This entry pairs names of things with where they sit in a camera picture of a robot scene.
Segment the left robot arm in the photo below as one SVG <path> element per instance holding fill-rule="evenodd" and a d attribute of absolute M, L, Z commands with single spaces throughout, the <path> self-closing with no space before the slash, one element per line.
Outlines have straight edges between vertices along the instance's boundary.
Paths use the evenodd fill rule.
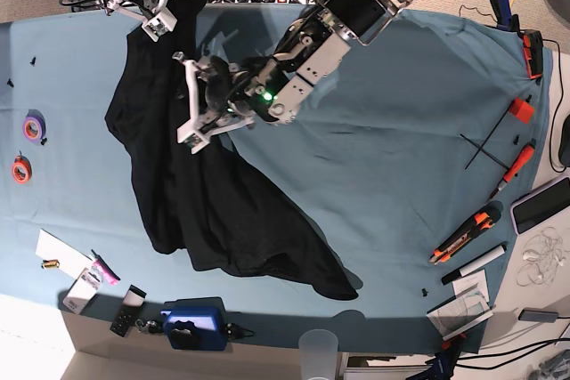
<path fill-rule="evenodd" d="M 211 55 L 185 67 L 189 119 L 177 129 L 178 142 L 197 153 L 213 136 L 251 126 L 292 122 L 304 99 L 332 73 L 351 41 L 370 44 L 414 0 L 324 0 L 293 21 L 265 57 L 228 63 Z"/>

